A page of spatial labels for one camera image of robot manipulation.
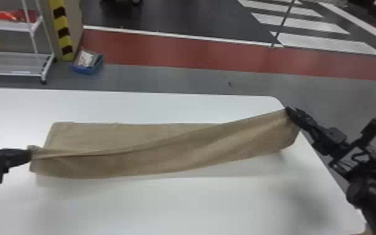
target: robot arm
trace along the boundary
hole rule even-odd
[[[376,137],[376,118],[363,128],[360,138],[348,142],[344,133],[334,127],[319,126],[306,112],[290,107],[286,111],[296,125],[309,133],[315,150],[332,158],[329,167],[350,183],[348,202],[362,210],[376,235],[376,150],[370,146]],[[349,156],[354,149],[360,152]]]

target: cloth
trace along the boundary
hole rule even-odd
[[[172,173],[274,153],[298,133],[284,110],[224,124],[57,122],[31,168],[59,178]]]

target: hazard stripe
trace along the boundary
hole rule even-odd
[[[74,59],[74,50],[64,0],[50,0],[49,5],[52,9],[52,16],[54,17],[54,29],[57,31],[62,59],[72,61]]]

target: white wire shelf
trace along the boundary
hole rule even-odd
[[[0,52],[0,75],[42,76],[54,59],[53,54]]]
[[[42,16],[38,16],[35,23],[29,23],[31,25],[30,30],[28,27],[28,23],[0,20],[0,30],[34,33],[43,20],[44,19],[42,18]]]

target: gray floor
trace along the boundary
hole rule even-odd
[[[376,81],[354,79],[107,64],[86,76],[59,62],[46,86],[33,78],[0,77],[0,87],[273,96],[308,111],[323,125],[338,127],[350,139],[376,116]]]

